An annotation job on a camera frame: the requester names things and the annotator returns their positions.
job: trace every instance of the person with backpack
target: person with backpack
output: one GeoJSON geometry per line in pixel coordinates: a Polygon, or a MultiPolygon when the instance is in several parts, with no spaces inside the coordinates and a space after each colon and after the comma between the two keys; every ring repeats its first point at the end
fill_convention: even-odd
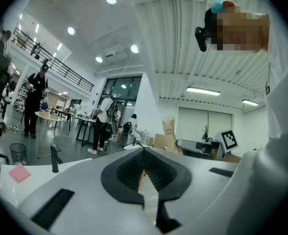
{"type": "Polygon", "coordinates": [[[39,73],[33,73],[27,80],[26,89],[28,90],[27,98],[25,100],[24,110],[24,136],[27,137],[30,132],[32,138],[36,138],[35,127],[37,116],[35,112],[39,111],[41,100],[46,96],[43,96],[43,92],[48,88],[46,79],[46,72],[48,70],[47,65],[43,65],[39,73]]]}
{"type": "Polygon", "coordinates": [[[133,114],[132,117],[129,118],[127,122],[131,123],[132,131],[130,132],[130,135],[132,135],[133,139],[135,138],[136,141],[140,141],[141,140],[141,136],[140,136],[139,133],[137,133],[135,131],[136,127],[138,126],[138,120],[136,118],[137,118],[136,114],[133,114]]]}
{"type": "Polygon", "coordinates": [[[109,120],[107,111],[113,104],[113,101],[108,94],[104,94],[102,96],[102,99],[103,101],[100,105],[100,108],[95,112],[95,115],[97,115],[97,119],[94,128],[93,149],[88,149],[88,152],[92,154],[97,154],[97,150],[103,151],[106,140],[106,127],[108,125],[109,120]]]}

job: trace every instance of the round white table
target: round white table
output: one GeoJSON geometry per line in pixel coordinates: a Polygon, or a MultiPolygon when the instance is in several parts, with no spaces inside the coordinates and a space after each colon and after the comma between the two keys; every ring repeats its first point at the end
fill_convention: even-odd
{"type": "MultiPolygon", "coordinates": [[[[44,133],[43,133],[43,135],[42,135],[42,138],[41,138],[41,134],[40,134],[40,125],[38,125],[38,131],[37,131],[37,133],[38,133],[39,147],[38,147],[38,152],[37,152],[37,158],[39,159],[40,157],[44,157],[44,156],[50,155],[50,153],[48,153],[48,154],[46,154],[46,155],[40,156],[40,150],[41,150],[42,140],[44,139],[44,136],[45,136],[45,134],[46,134],[46,132],[47,132],[47,129],[48,129],[48,127],[50,126],[50,124],[51,124],[53,121],[55,121],[56,123],[57,123],[57,122],[60,122],[61,119],[60,119],[58,116],[56,116],[56,115],[50,115],[50,113],[48,113],[48,112],[35,112],[35,115],[38,116],[38,117],[40,117],[40,118],[42,118],[42,119],[47,120],[46,128],[45,128],[45,131],[44,131],[44,133]]],[[[53,125],[52,125],[52,133],[53,133],[54,138],[55,138],[55,129],[54,129],[53,125]]]]}

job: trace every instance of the faucet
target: faucet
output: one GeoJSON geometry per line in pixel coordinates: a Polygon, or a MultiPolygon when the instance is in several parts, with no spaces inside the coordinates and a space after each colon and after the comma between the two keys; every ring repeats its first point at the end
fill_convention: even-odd
{"type": "Polygon", "coordinates": [[[52,172],[54,173],[59,172],[58,164],[60,165],[63,164],[61,158],[58,157],[58,151],[61,151],[61,149],[57,145],[52,144],[50,146],[51,166],[52,166],[52,172]]]}

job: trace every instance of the backpack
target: backpack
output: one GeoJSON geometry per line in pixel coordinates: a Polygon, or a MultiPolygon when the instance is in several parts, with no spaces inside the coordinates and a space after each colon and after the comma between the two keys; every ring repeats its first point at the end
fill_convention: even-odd
{"type": "Polygon", "coordinates": [[[109,109],[106,112],[107,112],[107,116],[110,119],[116,119],[117,112],[118,112],[117,102],[116,101],[112,102],[109,109]]]}
{"type": "Polygon", "coordinates": [[[122,127],[122,132],[129,133],[129,131],[131,130],[131,126],[132,124],[130,122],[125,123],[122,127]]]}

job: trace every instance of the man in black uniform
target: man in black uniform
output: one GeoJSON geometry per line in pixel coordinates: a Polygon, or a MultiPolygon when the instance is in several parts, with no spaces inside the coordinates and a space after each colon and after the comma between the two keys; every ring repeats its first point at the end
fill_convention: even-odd
{"type": "Polygon", "coordinates": [[[24,110],[24,136],[27,137],[30,132],[32,138],[36,138],[35,127],[37,116],[35,112],[39,111],[40,102],[43,97],[43,89],[48,88],[47,79],[45,73],[48,70],[48,66],[43,64],[39,73],[33,73],[27,80],[26,88],[28,90],[27,98],[25,101],[24,110]]]}

